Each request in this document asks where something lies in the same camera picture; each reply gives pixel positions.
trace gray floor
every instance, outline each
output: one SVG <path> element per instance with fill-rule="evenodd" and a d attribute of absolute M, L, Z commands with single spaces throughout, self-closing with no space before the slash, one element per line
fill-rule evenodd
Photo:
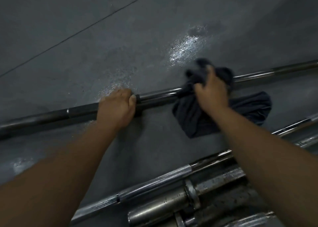
<path fill-rule="evenodd" d="M 196 57 L 236 75 L 318 58 L 317 0 L 0 0 L 0 120 L 182 84 Z M 265 90 L 265 124 L 317 112 L 317 72 L 237 89 Z M 1 141 L 0 183 L 81 133 L 87 123 Z M 189 140 L 171 105 L 135 119 L 106 152 L 82 204 L 225 149 L 220 134 Z M 78 226 L 127 226 L 121 207 Z"/>

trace dark blue cloth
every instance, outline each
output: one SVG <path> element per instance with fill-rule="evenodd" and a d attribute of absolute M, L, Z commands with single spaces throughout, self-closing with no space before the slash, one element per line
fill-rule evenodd
<path fill-rule="evenodd" d="M 193 92 L 194 84 L 205 84 L 207 76 L 206 65 L 212 64 L 206 59 L 198 59 L 197 64 L 199 66 L 198 70 L 188 70 L 186 72 L 188 82 L 178 94 L 179 99 L 172 109 L 173 115 L 189 138 L 220 131 L 216 123 L 201 110 Z M 232 71 L 228 68 L 215 68 L 215 72 L 226 83 L 230 93 L 234 83 Z M 262 91 L 250 96 L 230 99 L 229 106 L 253 123 L 262 125 L 272 108 L 272 102 L 270 96 Z"/>

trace forearm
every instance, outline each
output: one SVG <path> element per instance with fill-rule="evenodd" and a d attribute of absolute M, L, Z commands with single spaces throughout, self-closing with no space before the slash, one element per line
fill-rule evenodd
<path fill-rule="evenodd" d="M 316 156 L 270 134 L 230 108 L 210 113 L 248 179 L 288 226 L 314 226 Z"/>
<path fill-rule="evenodd" d="M 76 141 L 2 185 L 0 225 L 68 226 L 115 135 L 112 126 L 90 126 Z"/>

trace dark line on floor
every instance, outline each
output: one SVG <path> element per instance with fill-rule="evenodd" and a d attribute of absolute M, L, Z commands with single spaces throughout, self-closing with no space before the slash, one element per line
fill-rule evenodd
<path fill-rule="evenodd" d="M 56 47 L 56 46 L 58 46 L 58 45 L 64 43 L 66 40 L 69 40 L 70 38 L 72 38 L 72 37 L 78 35 L 79 33 L 85 31 L 86 29 L 90 28 L 91 26 L 94 26 L 95 24 L 98 24 L 99 22 L 103 21 L 104 19 L 106 19 L 106 18 L 108 18 L 108 17 L 114 15 L 115 13 L 121 11 L 122 9 L 124 9 L 124 8 L 126 8 L 126 7 L 128 7 L 128 6 L 130 6 L 131 4 L 133 4 L 133 3 L 137 2 L 137 1 L 139 1 L 139 0 L 134 0 L 134 1 L 132 1 L 131 3 L 129 3 L 129 4 L 125 5 L 125 6 L 123 6 L 123 7 L 119 8 L 119 9 L 117 9 L 116 11 L 114 11 L 114 12 L 112 12 L 111 14 L 107 15 L 106 17 L 101 18 L 100 20 L 98 20 L 97 22 L 91 24 L 90 26 L 87 26 L 86 28 L 84 28 L 84 29 L 78 31 L 77 33 L 75 33 L 75 34 L 69 36 L 68 38 L 62 40 L 60 43 L 57 43 L 57 44 L 53 45 L 52 47 L 50 47 L 50 48 L 44 50 L 44 51 L 41 52 L 41 53 L 38 53 L 37 55 L 33 56 L 32 58 L 26 60 L 25 62 L 23 62 L 23 63 L 21 63 L 21 64 L 19 64 L 19 65 L 17 65 L 16 67 L 14 67 L 14 68 L 8 70 L 7 72 L 4 72 L 2 75 L 0 75 L 0 78 L 1 78 L 2 76 L 5 76 L 6 74 L 8 74 L 8 73 L 10 73 L 10 72 L 12 72 L 12 71 L 14 71 L 14 70 L 16 70 L 17 68 L 21 67 L 22 65 L 24 65 L 24 64 L 26 64 L 26 63 L 28 63 L 28 62 L 30 62 L 31 60 L 35 59 L 36 57 L 38 57 L 38 56 L 44 54 L 45 52 L 49 51 L 50 49 L 52 49 L 52 48 L 54 48 L 54 47 Z"/>

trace person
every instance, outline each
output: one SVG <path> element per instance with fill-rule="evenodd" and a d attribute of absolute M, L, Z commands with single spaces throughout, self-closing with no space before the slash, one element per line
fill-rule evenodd
<path fill-rule="evenodd" d="M 195 85 L 201 108 L 217 123 L 254 188 L 286 226 L 318 226 L 318 159 L 228 107 L 212 67 Z M 56 154 L 0 187 L 0 226 L 68 226 L 106 149 L 135 112 L 136 97 L 119 89 L 99 103 L 96 124 Z"/>

